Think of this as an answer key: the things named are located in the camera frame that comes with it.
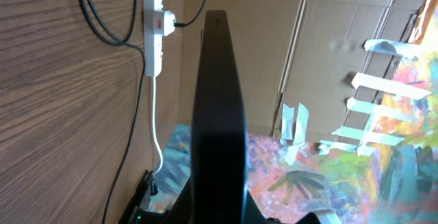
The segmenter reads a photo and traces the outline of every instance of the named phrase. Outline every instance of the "white tape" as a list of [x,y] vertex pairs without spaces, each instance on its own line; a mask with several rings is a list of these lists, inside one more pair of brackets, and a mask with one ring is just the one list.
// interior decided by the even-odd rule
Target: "white tape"
[[421,88],[417,88],[400,82],[383,79],[380,77],[374,77],[363,73],[356,73],[355,77],[351,81],[351,84],[355,88],[363,86],[383,92],[392,93],[395,95],[401,95],[403,97],[409,97],[416,100],[421,99],[431,93],[428,90],[423,90]]
[[387,135],[387,134],[380,134],[376,132],[365,132],[360,129],[355,129],[351,127],[340,127],[336,131],[332,132],[332,135],[338,135],[343,136],[346,138],[352,138],[357,140],[366,140],[367,142],[377,142],[383,145],[397,145],[399,142],[403,141],[404,138]]
[[421,47],[411,43],[397,42],[386,39],[369,39],[365,41],[364,49],[378,53],[386,53],[400,57],[411,58],[415,61],[421,55]]
[[357,155],[363,155],[365,153],[365,147],[367,145],[368,142],[368,136],[370,134],[370,132],[372,132],[374,130],[374,127],[377,124],[379,115],[375,114],[375,113],[371,113],[370,117],[368,118],[367,123],[365,124],[365,128],[363,128],[363,133],[365,134],[364,136],[362,136],[361,140],[359,141],[359,146],[357,147]]
[[362,112],[365,114],[375,113],[379,116],[385,116],[391,119],[398,119],[399,121],[417,120],[417,118],[415,118],[413,115],[405,114],[401,111],[384,105],[369,103],[367,101],[359,101],[352,97],[347,100],[347,108],[355,112]]
[[[328,155],[330,149],[340,149],[342,151],[347,151],[354,153],[358,149],[358,146],[356,145],[350,145],[343,142],[331,142],[331,141],[325,141],[321,140],[321,144],[318,147],[320,150],[320,155]],[[374,152],[373,147],[364,147],[362,155],[370,156]]]
[[281,139],[294,139],[294,113],[295,108],[283,104],[283,116],[281,117]]
[[287,148],[285,161],[291,166],[295,163],[296,155],[306,142],[307,122],[309,121],[309,111],[300,103],[296,116],[296,131],[294,143]]

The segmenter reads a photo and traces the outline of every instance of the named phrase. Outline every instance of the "power plug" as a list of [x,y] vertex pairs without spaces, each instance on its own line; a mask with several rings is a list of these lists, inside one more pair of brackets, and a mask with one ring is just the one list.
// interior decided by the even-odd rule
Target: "power plug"
[[149,77],[161,73],[163,36],[175,30],[175,15],[162,9],[163,0],[143,0],[144,74]]

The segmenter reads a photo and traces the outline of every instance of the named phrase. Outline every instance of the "wood grain surface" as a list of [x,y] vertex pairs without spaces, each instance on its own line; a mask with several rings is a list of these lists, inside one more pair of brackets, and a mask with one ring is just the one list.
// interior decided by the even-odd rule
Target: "wood grain surface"
[[[93,0],[119,37],[133,0]],[[130,43],[143,48],[142,0]],[[183,0],[164,0],[183,18]],[[181,35],[165,38],[157,78],[157,135],[177,122]],[[103,44],[77,0],[0,0],[0,223],[99,223],[127,146],[140,54]],[[115,223],[146,169],[157,164],[144,80],[135,139],[110,203]]]

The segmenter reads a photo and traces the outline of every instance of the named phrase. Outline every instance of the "electrical outlet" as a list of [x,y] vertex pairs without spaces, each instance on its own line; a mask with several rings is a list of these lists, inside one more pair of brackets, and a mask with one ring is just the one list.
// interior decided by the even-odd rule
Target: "electrical outlet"
[[149,77],[161,73],[163,36],[175,30],[175,15],[162,9],[163,0],[143,0],[144,74]]

